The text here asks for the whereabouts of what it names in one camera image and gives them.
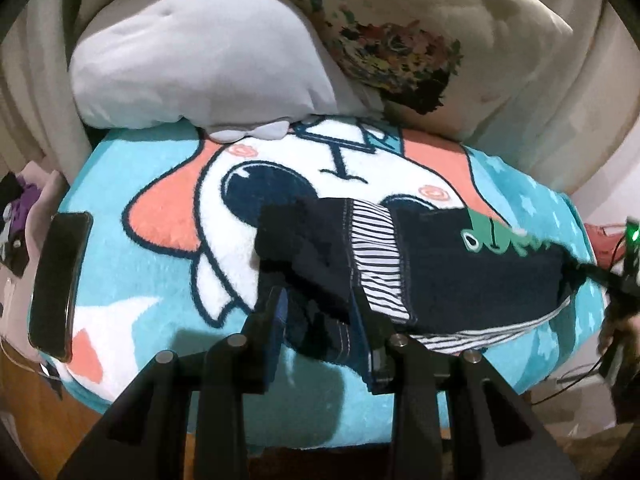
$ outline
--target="cartoon dinosaur eye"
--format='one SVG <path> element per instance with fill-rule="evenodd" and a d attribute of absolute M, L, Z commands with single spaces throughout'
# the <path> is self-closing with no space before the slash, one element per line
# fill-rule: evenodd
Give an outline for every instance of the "cartoon dinosaur eye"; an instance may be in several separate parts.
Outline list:
<path fill-rule="evenodd" d="M 415 213 L 424 213 L 425 210 L 435 209 L 433 204 L 412 195 L 392 195 L 386 197 L 380 202 L 380 205 L 395 211 L 402 209 L 405 211 L 413 211 Z"/>
<path fill-rule="evenodd" d="M 297 198 L 316 198 L 316 190 L 299 173 L 273 162 L 243 162 L 222 179 L 222 202 L 239 220 L 258 227 L 265 204 L 289 204 Z"/>
<path fill-rule="evenodd" d="M 462 239 L 465 241 L 466 248 L 473 253 L 477 253 L 480 248 L 480 242 L 469 231 L 463 230 L 461 233 Z"/>

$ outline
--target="smartphone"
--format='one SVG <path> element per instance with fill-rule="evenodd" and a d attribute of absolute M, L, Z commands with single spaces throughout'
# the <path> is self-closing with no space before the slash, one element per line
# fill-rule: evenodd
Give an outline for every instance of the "smartphone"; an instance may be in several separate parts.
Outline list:
<path fill-rule="evenodd" d="M 76 292 L 93 223 L 87 212 L 54 215 L 33 283 L 29 342 L 63 363 L 72 357 Z"/>

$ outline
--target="screw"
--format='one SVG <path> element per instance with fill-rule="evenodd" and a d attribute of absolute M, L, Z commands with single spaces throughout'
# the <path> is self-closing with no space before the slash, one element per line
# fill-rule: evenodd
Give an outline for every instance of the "screw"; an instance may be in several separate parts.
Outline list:
<path fill-rule="evenodd" d="M 402 348 L 403 346 L 407 346 L 409 344 L 409 340 L 407 339 L 407 336 L 403 334 L 393 334 L 389 338 L 389 342 L 391 343 L 392 346 L 395 346 L 396 348 Z"/>
<path fill-rule="evenodd" d="M 482 354 L 478 350 L 465 350 L 462 357 L 469 363 L 479 363 L 482 360 Z"/>
<path fill-rule="evenodd" d="M 243 334 L 232 334 L 226 338 L 226 344 L 235 348 L 240 348 L 247 343 L 247 338 Z"/>
<path fill-rule="evenodd" d="M 174 353 L 171 350 L 162 350 L 156 354 L 156 363 L 165 365 L 174 360 Z"/>

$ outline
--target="plush ear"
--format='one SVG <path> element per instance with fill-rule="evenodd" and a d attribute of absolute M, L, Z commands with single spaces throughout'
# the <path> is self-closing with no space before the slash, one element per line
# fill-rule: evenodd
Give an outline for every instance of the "plush ear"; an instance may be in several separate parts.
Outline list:
<path fill-rule="evenodd" d="M 462 146 L 416 130 L 402 130 L 402 139 L 406 158 L 447 180 L 469 209 L 507 224 L 476 189 L 469 156 Z"/>
<path fill-rule="evenodd" d="M 222 145 L 205 139 L 198 151 L 141 190 L 123 215 L 127 234 L 165 253 L 190 254 L 200 248 L 194 217 L 196 185 L 203 168 Z"/>

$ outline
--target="bed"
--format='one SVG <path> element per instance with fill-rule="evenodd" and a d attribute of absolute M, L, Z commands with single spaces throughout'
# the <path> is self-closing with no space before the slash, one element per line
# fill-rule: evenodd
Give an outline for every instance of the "bed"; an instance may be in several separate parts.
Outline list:
<path fill-rule="evenodd" d="M 395 178 L 389 182 L 380 167 Z M 54 361 L 66 389 L 103 412 L 156 352 L 199 352 L 238 332 L 255 301 L 255 207 L 303 192 L 425 208 L 458 206 L 460 200 L 495 212 L 513 228 L 558 241 L 583 261 L 593 257 L 565 195 L 500 158 L 381 121 L 315 118 L 281 140 L 227 145 L 204 139 L 187 121 L 112 130 L 60 206 L 94 216 L 78 288 L 73 359 Z M 603 309 L 601 289 L 587 283 L 551 322 L 485 356 L 522 393 L 599 329 Z M 371 396 L 350 368 L 286 347 L 267 395 L 246 396 L 244 403 L 253 446 L 339 447 L 390 439 L 391 396 Z M 446 425 L 444 398 L 440 412 Z"/>

